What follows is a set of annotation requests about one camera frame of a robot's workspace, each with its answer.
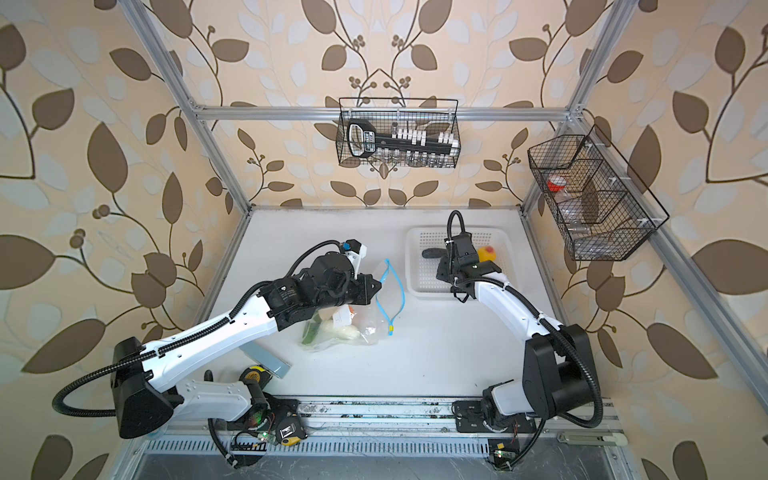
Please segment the dark toy eggplant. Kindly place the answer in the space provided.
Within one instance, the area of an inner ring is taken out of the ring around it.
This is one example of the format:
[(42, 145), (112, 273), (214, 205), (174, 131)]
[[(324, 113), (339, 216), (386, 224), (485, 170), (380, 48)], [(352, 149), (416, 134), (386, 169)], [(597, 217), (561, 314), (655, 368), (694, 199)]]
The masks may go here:
[(424, 259), (440, 259), (446, 255), (445, 248), (427, 248), (421, 252)]

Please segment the beige toy potato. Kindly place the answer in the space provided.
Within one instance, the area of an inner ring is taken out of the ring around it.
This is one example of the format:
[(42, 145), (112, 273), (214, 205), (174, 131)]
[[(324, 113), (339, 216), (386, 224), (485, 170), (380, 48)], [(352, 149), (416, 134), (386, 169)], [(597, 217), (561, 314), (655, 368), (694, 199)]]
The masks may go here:
[(331, 325), (340, 325), (338, 307), (322, 309), (319, 311), (318, 315), (322, 322), (330, 323)]

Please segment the clear zip bag blue zipper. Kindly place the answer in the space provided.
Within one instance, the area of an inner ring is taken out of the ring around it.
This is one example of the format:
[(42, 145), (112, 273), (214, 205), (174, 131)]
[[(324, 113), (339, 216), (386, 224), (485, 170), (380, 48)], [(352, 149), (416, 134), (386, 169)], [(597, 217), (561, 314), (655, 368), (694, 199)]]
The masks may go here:
[[(355, 341), (336, 342), (313, 348), (303, 346), (300, 340), (299, 345), (308, 351), (321, 351), (335, 345), (370, 346), (386, 336), (391, 336), (394, 332), (395, 320), (403, 313), (406, 306), (405, 287), (394, 268), (394, 263), (389, 258), (385, 258), (374, 269), (373, 277), (381, 283), (382, 288), (375, 294), (369, 305), (353, 306), (359, 310), (356, 318), (351, 319), (349, 316), (348, 307), (351, 305), (338, 307), (340, 325), (335, 326), (355, 326), (360, 332), (360, 336)], [(310, 320), (321, 320), (319, 311)]]

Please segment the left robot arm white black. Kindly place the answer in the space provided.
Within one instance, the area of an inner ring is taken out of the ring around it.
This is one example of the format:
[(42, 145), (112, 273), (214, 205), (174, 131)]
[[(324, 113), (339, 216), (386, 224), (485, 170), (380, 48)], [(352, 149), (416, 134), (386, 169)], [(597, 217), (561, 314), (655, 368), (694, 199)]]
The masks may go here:
[[(304, 269), (251, 286), (227, 313), (191, 329), (143, 344), (131, 337), (115, 348), (113, 364), (63, 387), (52, 400), (62, 415), (113, 417), (123, 439), (155, 432), (173, 418), (239, 420), (257, 404), (254, 387), (245, 382), (186, 386), (191, 373), (259, 338), (310, 320), (322, 309), (367, 306), (381, 290), (379, 280), (360, 270), (364, 245), (348, 240), (337, 251), (317, 257)], [(69, 394), (109, 377), (114, 406), (70, 406)]]

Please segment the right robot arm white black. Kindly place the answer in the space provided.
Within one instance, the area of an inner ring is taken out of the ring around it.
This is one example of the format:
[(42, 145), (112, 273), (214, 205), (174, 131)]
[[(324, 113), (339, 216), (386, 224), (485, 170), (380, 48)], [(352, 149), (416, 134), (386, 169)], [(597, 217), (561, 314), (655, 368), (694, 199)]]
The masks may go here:
[(459, 301), (473, 299), (489, 308), (523, 346), (521, 377), (483, 391), (481, 411), (487, 427), (504, 430), (513, 417), (523, 414), (597, 427), (604, 406), (586, 331), (538, 309), (499, 266), (480, 259), (469, 233), (449, 236), (445, 245), (436, 278), (449, 284)]

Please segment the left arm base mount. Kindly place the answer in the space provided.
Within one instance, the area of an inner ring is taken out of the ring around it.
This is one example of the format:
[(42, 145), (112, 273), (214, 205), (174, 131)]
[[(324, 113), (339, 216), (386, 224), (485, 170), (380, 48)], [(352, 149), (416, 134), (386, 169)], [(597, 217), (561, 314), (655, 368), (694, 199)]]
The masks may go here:
[(243, 416), (226, 422), (230, 431), (258, 430), (275, 436), (277, 423), (288, 415), (298, 415), (299, 401), (275, 397), (265, 393), (264, 400), (257, 402)]

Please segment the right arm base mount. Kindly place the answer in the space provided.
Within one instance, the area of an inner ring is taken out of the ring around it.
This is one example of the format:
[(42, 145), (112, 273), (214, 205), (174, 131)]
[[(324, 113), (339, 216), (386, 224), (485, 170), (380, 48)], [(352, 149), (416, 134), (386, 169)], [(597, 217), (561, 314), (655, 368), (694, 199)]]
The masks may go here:
[(487, 398), (457, 400), (451, 412), (459, 433), (513, 435), (534, 433), (537, 429), (535, 421), (525, 414), (503, 415)]

